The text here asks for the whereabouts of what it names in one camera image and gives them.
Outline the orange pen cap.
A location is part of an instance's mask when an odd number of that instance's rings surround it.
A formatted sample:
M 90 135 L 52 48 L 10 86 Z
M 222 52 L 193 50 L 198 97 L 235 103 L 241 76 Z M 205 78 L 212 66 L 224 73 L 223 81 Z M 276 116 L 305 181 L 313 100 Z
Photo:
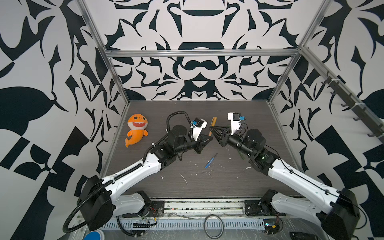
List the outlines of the orange pen cap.
M 211 127 L 214 127 L 216 125 L 217 119 L 218 119 L 217 117 L 213 117 L 211 122 Z

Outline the light green pen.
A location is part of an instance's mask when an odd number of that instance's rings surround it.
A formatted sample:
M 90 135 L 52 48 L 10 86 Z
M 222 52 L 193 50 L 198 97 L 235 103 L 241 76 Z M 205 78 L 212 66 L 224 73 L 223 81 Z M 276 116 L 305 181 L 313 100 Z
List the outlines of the light green pen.
M 239 150 L 238 150 L 238 153 L 239 153 L 239 155 L 240 155 L 241 159 L 242 159 L 242 160 L 245 160 L 245 157 L 244 157 L 243 153 L 242 153 L 242 152 L 240 152 Z

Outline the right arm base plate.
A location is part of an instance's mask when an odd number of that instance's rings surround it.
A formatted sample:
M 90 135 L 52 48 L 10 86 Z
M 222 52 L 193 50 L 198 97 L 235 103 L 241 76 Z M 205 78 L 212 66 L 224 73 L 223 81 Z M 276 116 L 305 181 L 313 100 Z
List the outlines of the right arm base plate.
M 285 213 L 277 212 L 271 203 L 261 200 L 245 200 L 245 214 L 248 217 L 259 216 L 286 216 Z

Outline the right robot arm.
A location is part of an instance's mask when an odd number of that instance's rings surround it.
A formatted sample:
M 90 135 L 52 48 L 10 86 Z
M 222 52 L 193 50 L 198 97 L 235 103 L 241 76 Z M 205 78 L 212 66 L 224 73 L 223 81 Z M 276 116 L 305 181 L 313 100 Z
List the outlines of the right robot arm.
M 257 129 L 244 137 L 230 127 L 211 127 L 213 136 L 223 147 L 229 145 L 249 157 L 256 171 L 287 185 L 305 197 L 304 200 L 270 191 L 265 194 L 267 206 L 321 226 L 335 240 L 350 240 L 354 236 L 361 211 L 355 194 L 322 184 L 293 168 L 279 155 L 265 148 L 266 139 Z

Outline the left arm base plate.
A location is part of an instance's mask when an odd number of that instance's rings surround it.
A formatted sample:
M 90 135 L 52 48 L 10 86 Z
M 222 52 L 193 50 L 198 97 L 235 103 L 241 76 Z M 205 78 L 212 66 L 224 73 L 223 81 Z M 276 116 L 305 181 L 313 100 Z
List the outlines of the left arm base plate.
M 164 201 L 152 201 L 150 205 L 146 204 L 144 209 L 137 214 L 123 214 L 123 218 L 138 218 L 147 217 L 155 218 L 164 214 L 165 202 Z

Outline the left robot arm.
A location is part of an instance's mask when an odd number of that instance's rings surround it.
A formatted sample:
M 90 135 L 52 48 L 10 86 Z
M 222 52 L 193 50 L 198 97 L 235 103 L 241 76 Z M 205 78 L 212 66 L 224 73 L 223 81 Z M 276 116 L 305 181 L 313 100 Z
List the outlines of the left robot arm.
M 84 226 L 94 231 L 106 224 L 112 217 L 124 214 L 145 216 L 150 209 L 151 200 L 143 191 L 137 191 L 121 200 L 121 196 L 143 179 L 156 174 L 181 159 L 183 153 L 194 150 L 200 154 L 213 140 L 212 136 L 202 134 L 207 127 L 204 119 L 191 120 L 185 111 L 170 114 L 166 120 L 167 133 L 146 149 L 142 159 L 129 167 L 99 178 L 89 178 L 63 225 L 64 233 L 71 233 Z

